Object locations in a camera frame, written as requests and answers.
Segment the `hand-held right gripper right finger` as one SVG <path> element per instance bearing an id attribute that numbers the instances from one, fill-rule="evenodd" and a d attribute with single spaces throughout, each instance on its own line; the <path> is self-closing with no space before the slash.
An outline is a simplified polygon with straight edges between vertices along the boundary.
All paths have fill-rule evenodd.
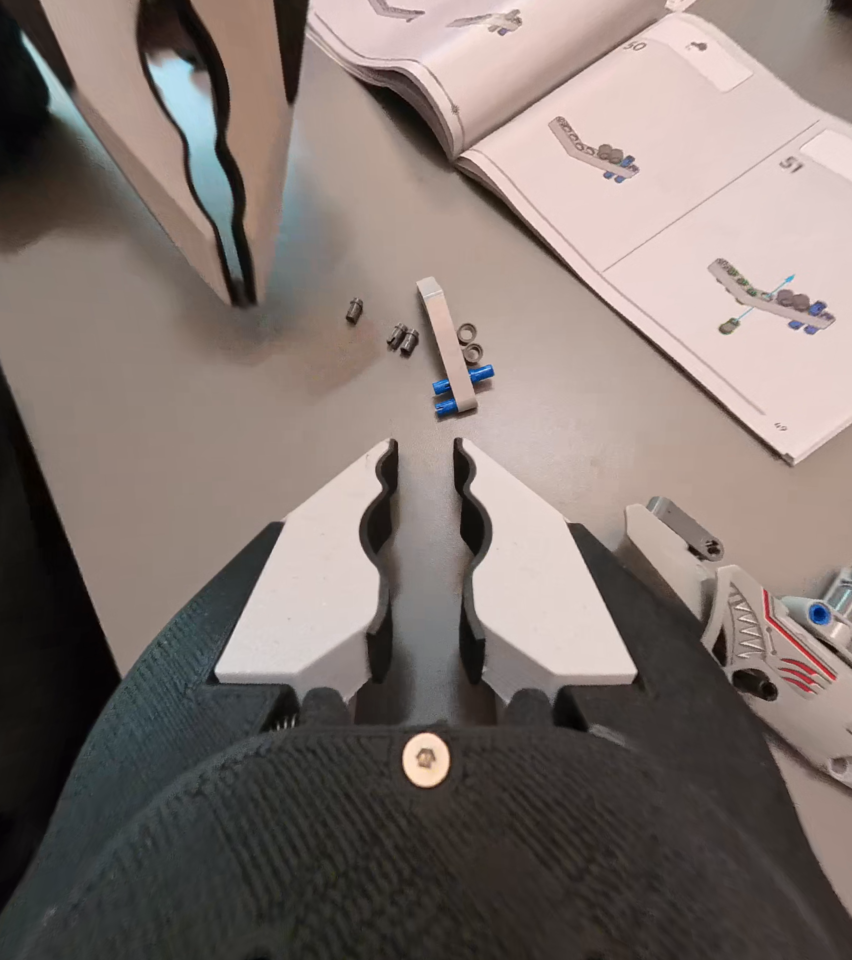
<path id="1" fill-rule="evenodd" d="M 459 656 L 501 707 L 522 691 L 553 704 L 578 687 L 626 687 L 635 661 L 578 546 L 574 525 L 470 439 L 455 438 L 464 573 Z"/>

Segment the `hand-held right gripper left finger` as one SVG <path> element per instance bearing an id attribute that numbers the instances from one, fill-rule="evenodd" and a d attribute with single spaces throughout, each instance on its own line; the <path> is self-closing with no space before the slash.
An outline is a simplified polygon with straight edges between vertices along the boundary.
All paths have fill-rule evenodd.
<path id="1" fill-rule="evenodd" d="M 222 685 L 333 690 L 352 706 L 386 677 L 398 442 L 385 438 L 289 512 L 216 662 Z"/>

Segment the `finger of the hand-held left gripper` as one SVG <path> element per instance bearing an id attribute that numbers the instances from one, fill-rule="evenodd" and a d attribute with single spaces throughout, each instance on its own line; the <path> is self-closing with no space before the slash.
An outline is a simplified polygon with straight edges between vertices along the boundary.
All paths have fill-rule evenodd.
<path id="1" fill-rule="evenodd" d="M 308 12 L 308 1 L 186 3 L 187 32 L 211 78 L 246 306 L 263 299 L 275 260 Z"/>
<path id="2" fill-rule="evenodd" d="M 72 76 L 72 102 L 193 270 L 233 294 L 216 227 L 189 178 L 188 145 L 156 95 L 137 41 L 139 2 L 42 1 Z"/>

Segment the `grey toy model red stickers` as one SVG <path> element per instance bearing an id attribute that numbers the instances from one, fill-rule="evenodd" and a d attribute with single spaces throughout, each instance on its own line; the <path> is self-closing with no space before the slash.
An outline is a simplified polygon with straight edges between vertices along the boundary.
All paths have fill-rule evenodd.
<path id="1" fill-rule="evenodd" d="M 777 595 L 666 497 L 624 509 L 624 535 L 653 582 L 699 621 L 700 642 L 753 712 L 852 790 L 852 563 L 820 597 Z"/>

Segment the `grey bent toy beam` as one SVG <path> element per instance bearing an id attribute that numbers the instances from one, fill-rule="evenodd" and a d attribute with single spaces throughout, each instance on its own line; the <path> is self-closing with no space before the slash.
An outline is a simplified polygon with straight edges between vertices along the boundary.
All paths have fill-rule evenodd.
<path id="1" fill-rule="evenodd" d="M 469 413 L 478 406 L 477 396 L 468 375 L 468 366 L 457 339 L 444 290 L 432 276 L 420 279 L 416 287 L 432 327 L 445 378 L 449 380 L 452 388 L 449 392 L 451 399 L 457 403 L 458 414 Z"/>

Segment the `open instruction booklet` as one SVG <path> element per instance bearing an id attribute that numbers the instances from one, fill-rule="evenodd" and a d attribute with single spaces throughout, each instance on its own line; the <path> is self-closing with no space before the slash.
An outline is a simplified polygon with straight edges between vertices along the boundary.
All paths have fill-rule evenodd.
<path id="1" fill-rule="evenodd" d="M 797 463 L 852 425 L 852 124 L 689 5 L 320 1 L 308 32 Z"/>

